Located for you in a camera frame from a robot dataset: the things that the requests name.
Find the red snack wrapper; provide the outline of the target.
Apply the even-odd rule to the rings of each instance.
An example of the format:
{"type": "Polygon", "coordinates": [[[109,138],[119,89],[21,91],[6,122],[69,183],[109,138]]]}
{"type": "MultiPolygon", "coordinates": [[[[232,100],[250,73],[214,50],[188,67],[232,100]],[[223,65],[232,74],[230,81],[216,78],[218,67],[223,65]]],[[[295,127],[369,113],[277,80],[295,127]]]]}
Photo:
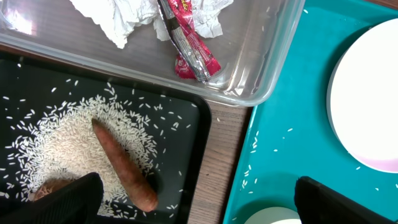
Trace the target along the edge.
{"type": "Polygon", "coordinates": [[[206,83],[221,65],[195,32],[190,0],[158,0],[160,15],[178,51],[175,73],[183,79],[206,83]]]}

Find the orange carrot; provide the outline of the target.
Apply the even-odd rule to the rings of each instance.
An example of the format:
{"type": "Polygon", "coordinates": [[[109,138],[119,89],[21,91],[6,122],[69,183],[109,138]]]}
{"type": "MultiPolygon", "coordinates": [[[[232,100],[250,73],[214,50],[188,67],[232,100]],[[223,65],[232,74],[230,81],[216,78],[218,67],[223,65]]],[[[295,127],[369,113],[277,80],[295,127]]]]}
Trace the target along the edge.
{"type": "Polygon", "coordinates": [[[92,118],[93,131],[107,155],[113,169],[131,202],[143,212],[154,211],[158,204],[157,194],[144,178],[120,143],[97,119],[92,118]]]}

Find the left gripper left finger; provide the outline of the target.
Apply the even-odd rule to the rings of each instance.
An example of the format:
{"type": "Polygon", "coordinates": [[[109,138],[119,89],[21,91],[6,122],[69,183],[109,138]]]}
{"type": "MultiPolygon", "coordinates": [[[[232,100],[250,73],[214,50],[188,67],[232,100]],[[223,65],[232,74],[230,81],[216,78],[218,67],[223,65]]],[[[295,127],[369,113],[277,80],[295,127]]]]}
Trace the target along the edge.
{"type": "Polygon", "coordinates": [[[37,201],[2,216],[1,223],[94,223],[103,193],[103,183],[99,174],[92,172],[37,201]]]}

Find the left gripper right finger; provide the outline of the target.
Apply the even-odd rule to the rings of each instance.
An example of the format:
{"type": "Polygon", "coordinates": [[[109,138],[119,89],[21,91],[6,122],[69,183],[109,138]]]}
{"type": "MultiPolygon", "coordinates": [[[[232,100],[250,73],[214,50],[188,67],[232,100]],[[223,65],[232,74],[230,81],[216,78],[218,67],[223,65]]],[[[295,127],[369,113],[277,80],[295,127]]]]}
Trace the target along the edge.
{"type": "Polygon", "coordinates": [[[296,181],[294,203],[303,224],[396,224],[308,176],[296,181]]]}

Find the brown food chunk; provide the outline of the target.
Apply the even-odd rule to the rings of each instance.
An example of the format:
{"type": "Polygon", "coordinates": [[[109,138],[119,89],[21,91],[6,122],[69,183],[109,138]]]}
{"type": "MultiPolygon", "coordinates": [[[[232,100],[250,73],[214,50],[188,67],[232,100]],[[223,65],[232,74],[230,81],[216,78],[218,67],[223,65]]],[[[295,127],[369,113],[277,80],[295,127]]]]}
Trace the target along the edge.
{"type": "Polygon", "coordinates": [[[75,179],[49,179],[45,181],[38,190],[33,193],[30,193],[28,199],[31,202],[37,201],[40,198],[49,195],[53,192],[56,192],[68,184],[74,182],[75,179]]]}

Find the small white plate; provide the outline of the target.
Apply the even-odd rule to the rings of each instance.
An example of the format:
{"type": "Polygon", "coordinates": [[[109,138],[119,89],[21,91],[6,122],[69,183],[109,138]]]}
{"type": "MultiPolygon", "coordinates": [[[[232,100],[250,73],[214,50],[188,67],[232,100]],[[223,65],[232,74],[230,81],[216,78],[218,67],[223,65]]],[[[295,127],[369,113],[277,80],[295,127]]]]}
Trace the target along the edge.
{"type": "Polygon", "coordinates": [[[249,217],[244,224],[301,224],[297,212],[284,207],[269,207],[249,217]]]}

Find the white napkin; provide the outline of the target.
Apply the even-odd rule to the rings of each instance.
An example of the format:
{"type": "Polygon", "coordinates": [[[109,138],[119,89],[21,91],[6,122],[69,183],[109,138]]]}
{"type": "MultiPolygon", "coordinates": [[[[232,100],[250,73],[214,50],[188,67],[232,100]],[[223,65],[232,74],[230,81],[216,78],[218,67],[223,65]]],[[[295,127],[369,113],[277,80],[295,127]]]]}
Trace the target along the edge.
{"type": "MultiPolygon", "coordinates": [[[[89,17],[101,27],[107,38],[117,48],[127,44],[128,36],[136,27],[153,24],[157,38],[170,39],[160,16],[156,0],[71,0],[83,16],[89,17]]],[[[184,1],[189,11],[188,19],[195,32],[204,38],[215,38],[223,34],[218,15],[233,0],[184,1]]]]}

